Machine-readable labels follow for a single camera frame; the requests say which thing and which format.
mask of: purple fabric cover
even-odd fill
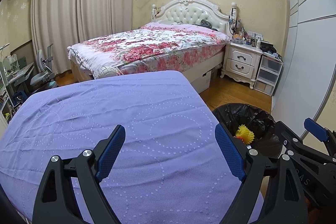
[[[218,121],[176,71],[109,77],[31,96],[0,140],[0,183],[13,205],[31,220],[50,158],[93,149],[117,124],[125,127],[126,140],[100,186],[122,223],[219,223],[240,181],[215,140]],[[92,223],[77,179],[73,185],[83,218]],[[251,221],[262,204],[259,195]]]

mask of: yellow spiky object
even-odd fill
[[[236,137],[240,137],[243,139],[244,144],[248,145],[254,140],[254,134],[250,131],[244,124],[238,127],[236,132]]]

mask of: headboard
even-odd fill
[[[207,0],[172,0],[161,7],[160,13],[154,16],[153,22],[170,20],[184,24],[200,24],[201,20],[209,21],[213,28],[231,36],[229,16],[219,11],[218,5]]]

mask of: silver screw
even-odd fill
[[[282,158],[283,158],[284,160],[289,160],[289,156],[286,155],[286,154],[283,154],[283,155],[282,155]]]
[[[256,155],[258,154],[258,151],[255,150],[255,149],[250,149],[250,150],[249,150],[249,153],[250,153],[250,155],[252,155],[252,156],[256,156]]]
[[[92,154],[92,151],[91,150],[85,150],[84,152],[83,152],[83,156],[84,157],[88,157],[88,156],[90,156]]]
[[[52,156],[51,157],[52,162],[56,162],[56,161],[58,161],[58,159],[59,159],[58,156]]]

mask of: white bed frame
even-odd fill
[[[230,24],[228,22],[229,16],[221,13],[218,5],[215,5],[207,0],[172,0],[165,6],[161,7],[157,13],[157,6],[152,6],[152,22],[161,20],[174,21],[176,23],[184,24],[200,24],[202,19],[211,23],[212,27],[219,32],[226,33],[230,38]],[[223,63],[224,52],[220,52],[208,60],[186,70],[182,74],[193,82],[197,78],[202,77],[203,74],[215,66]]]

